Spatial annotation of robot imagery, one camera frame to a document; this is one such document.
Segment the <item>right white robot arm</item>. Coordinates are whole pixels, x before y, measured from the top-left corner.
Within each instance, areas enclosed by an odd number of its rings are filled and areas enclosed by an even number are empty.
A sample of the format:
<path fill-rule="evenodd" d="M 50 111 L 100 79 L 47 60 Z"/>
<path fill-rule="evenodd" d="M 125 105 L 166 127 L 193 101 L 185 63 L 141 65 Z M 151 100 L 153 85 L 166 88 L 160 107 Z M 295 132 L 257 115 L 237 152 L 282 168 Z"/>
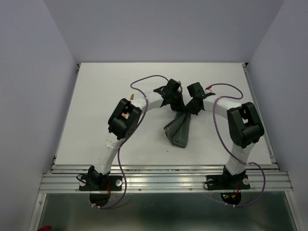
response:
<path fill-rule="evenodd" d="M 248 157 L 255 144 L 264 135 L 264 127 L 255 105 L 252 102 L 240 104 L 243 98 L 232 96 L 216 96 L 210 87 L 203 89 L 200 83 L 187 87 L 191 101 L 186 105 L 194 115 L 201 110 L 211 111 L 213 118 L 221 116 L 227 119 L 232 149 L 226 144 L 222 146 L 230 155 L 220 175 L 208 175 L 205 188 L 207 190 L 231 190 L 236 187 L 249 189 L 246 175 Z"/>

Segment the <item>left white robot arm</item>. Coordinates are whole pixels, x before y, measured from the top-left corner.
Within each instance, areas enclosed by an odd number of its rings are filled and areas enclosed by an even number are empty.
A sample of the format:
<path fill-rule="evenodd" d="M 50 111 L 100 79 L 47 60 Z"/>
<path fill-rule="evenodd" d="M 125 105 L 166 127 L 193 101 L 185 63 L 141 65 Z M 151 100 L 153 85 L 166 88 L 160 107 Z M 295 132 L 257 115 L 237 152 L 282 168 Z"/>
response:
<path fill-rule="evenodd" d="M 172 145 L 185 148 L 191 116 L 183 102 L 181 83 L 170 79 L 165 86 L 154 89 L 148 95 L 143 92 L 142 97 L 135 100 L 123 98 L 119 101 L 108 120 L 104 150 L 88 169 L 86 182 L 97 190 L 103 189 L 120 147 L 136 131 L 147 112 L 165 105 L 170 105 L 171 110 L 176 112 L 175 118 L 164 127 L 165 134 Z"/>

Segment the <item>grey cloth napkin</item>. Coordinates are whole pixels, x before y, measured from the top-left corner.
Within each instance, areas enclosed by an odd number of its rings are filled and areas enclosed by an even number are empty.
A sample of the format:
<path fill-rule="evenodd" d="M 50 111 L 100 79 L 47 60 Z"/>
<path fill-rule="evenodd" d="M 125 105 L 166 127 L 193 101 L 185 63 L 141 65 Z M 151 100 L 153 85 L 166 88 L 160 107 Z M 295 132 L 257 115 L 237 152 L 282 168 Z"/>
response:
<path fill-rule="evenodd" d="M 175 118 L 164 127 L 169 142 L 176 147 L 185 148 L 188 143 L 191 114 L 177 112 Z"/>

